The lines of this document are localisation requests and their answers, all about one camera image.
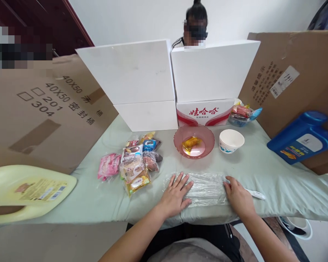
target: pink bowl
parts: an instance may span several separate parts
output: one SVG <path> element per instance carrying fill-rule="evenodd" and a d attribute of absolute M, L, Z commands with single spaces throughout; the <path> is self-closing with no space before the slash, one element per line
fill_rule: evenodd
<path fill-rule="evenodd" d="M 202 142 L 192 148 L 191 155 L 187 155 L 182 147 L 182 142 L 192 136 L 200 138 Z M 180 127 L 174 135 L 174 145 L 177 151 L 184 157 L 190 159 L 199 159 L 207 156 L 214 148 L 214 144 L 214 134 L 207 127 L 199 124 L 190 124 Z"/>

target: white foam box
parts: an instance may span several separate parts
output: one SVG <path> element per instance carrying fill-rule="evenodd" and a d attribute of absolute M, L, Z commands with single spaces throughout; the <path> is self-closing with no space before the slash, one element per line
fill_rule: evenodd
<path fill-rule="evenodd" d="M 177 129 L 175 101 L 114 105 L 131 131 Z"/>
<path fill-rule="evenodd" d="M 171 52 L 177 101 L 236 98 L 260 41 L 239 40 L 204 49 L 174 48 Z"/>
<path fill-rule="evenodd" d="M 179 126 L 201 124 L 203 126 L 222 126 L 227 124 L 235 99 L 221 99 L 200 102 L 177 103 Z"/>
<path fill-rule="evenodd" d="M 113 104 L 175 100 L 170 40 L 76 51 Z"/>

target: table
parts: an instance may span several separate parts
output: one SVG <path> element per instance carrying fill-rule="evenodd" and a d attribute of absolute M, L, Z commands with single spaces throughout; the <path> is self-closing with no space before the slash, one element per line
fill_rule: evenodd
<path fill-rule="evenodd" d="M 176 130 L 158 131 L 155 137 L 162 141 L 158 152 L 164 158 L 160 174 L 152 185 L 129 199 L 120 179 L 111 183 L 97 180 L 100 158 L 106 153 L 121 152 L 132 134 L 123 119 L 117 116 L 71 174 L 78 179 L 72 193 L 48 214 L 18 223 L 136 223 L 161 198 L 166 176 L 177 171 L 222 172 L 236 177 L 245 188 L 260 191 L 266 196 L 265 201 L 254 199 L 256 212 L 262 217 L 282 215 L 328 221 L 327 175 L 317 176 L 300 163 L 288 165 L 266 147 L 270 139 L 256 121 L 244 128 L 231 125 L 209 128 L 215 136 L 215 147 L 208 156 L 198 160 L 187 159 L 177 152 L 173 144 Z M 245 144 L 233 154 L 223 154 L 219 150 L 218 137 L 222 130 L 229 128 L 242 133 Z M 230 205 L 189 207 L 168 219 L 162 228 L 183 222 L 224 224 L 236 219 L 238 217 Z"/>

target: white wall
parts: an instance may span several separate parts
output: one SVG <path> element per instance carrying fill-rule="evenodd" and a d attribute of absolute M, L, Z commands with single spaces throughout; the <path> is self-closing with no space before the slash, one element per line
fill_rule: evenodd
<path fill-rule="evenodd" d="M 95 45 L 169 38 L 183 34 L 193 0 L 69 0 Z M 325 0 L 202 0 L 208 12 L 207 43 L 246 39 L 249 32 L 306 30 Z"/>

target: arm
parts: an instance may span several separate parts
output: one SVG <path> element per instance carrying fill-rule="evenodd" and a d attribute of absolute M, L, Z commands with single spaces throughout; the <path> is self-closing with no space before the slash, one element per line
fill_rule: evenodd
<path fill-rule="evenodd" d="M 268 225 L 256 214 L 253 197 L 233 177 L 224 182 L 227 198 L 247 228 L 266 262 L 296 262 L 297 257 L 278 239 Z"/>
<path fill-rule="evenodd" d="M 184 195 L 191 189 L 193 182 L 186 186 L 188 175 L 183 179 L 183 172 L 174 182 L 175 175 L 170 179 L 168 188 L 159 203 L 129 231 L 127 231 L 99 260 L 137 262 L 141 259 L 149 243 L 156 235 L 164 221 L 178 215 L 190 203 L 190 199 L 182 201 Z"/>

